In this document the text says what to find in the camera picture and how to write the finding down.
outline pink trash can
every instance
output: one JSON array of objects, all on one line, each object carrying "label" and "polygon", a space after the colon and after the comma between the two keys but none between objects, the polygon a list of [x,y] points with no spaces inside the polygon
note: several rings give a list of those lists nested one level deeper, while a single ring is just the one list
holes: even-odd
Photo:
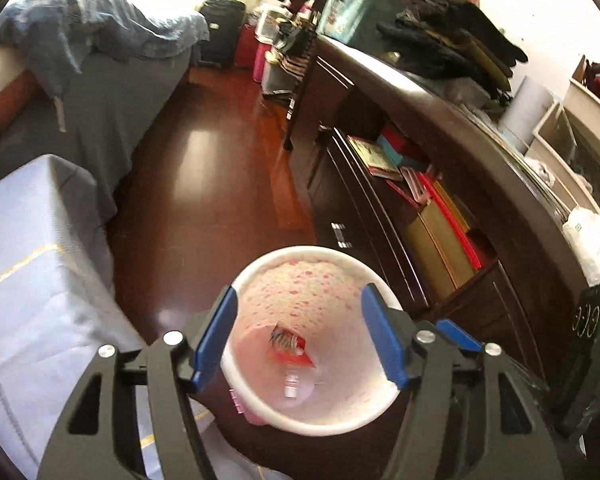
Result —
[{"label": "pink trash can", "polygon": [[271,50],[271,45],[267,43],[258,43],[258,51],[256,52],[256,61],[253,63],[253,80],[256,83],[262,83],[262,76],[264,74],[265,60],[264,55]]}]

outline black electronic device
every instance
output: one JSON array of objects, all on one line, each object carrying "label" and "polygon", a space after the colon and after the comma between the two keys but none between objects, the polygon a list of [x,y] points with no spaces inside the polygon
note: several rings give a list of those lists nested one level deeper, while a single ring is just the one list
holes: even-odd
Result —
[{"label": "black electronic device", "polygon": [[600,284],[580,294],[571,330],[560,376],[551,387],[551,410],[561,434],[579,437],[600,402]]}]

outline black bag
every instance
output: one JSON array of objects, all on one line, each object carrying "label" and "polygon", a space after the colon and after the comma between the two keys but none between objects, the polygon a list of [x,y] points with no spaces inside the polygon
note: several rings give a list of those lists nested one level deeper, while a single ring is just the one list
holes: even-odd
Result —
[{"label": "black bag", "polygon": [[234,62],[234,54],[246,6],[238,0],[205,0],[200,14],[209,27],[209,41],[200,47],[202,64],[229,66]]}]

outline cabinet drawer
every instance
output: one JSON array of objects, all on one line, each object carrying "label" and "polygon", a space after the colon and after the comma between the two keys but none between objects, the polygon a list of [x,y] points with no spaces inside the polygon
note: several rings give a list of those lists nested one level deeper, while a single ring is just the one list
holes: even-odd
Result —
[{"label": "cabinet drawer", "polygon": [[402,307],[412,316],[419,316],[429,308],[429,300],[409,260],[400,235],[393,223],[366,169],[358,162],[344,136],[336,129],[328,147],[342,180],[353,199],[384,271],[388,285],[392,288]]},{"label": "cabinet drawer", "polygon": [[317,241],[360,260],[386,277],[362,220],[328,152],[323,152],[309,186]]}]

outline plastic container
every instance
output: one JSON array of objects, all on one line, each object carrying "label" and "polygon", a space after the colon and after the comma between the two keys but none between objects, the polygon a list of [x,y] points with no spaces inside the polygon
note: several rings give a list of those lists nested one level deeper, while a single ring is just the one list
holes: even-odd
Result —
[{"label": "plastic container", "polygon": [[279,90],[293,90],[298,80],[285,72],[280,66],[276,55],[269,51],[265,53],[264,74],[262,75],[262,91],[275,92]]},{"label": "plastic container", "polygon": [[276,39],[280,26],[277,19],[290,18],[292,16],[285,7],[277,7],[269,4],[262,4],[262,14],[256,27],[256,37],[260,43],[272,44]]},{"label": "plastic container", "polygon": [[271,45],[258,42],[258,50],[256,51],[256,59],[253,62],[253,80],[256,83],[262,83],[264,76],[264,68],[266,65],[265,54],[271,50]]},{"label": "plastic container", "polygon": [[[394,402],[398,388],[385,377],[362,316],[360,292],[367,283],[376,284],[389,307],[400,309],[375,272],[327,248],[280,249],[238,275],[238,317],[221,366],[250,422],[327,436],[370,423]],[[262,343],[253,343],[257,332],[270,334],[278,323],[306,339],[316,365],[300,377],[302,399],[294,402],[285,399],[280,372],[270,369],[264,347],[257,347]]]}]

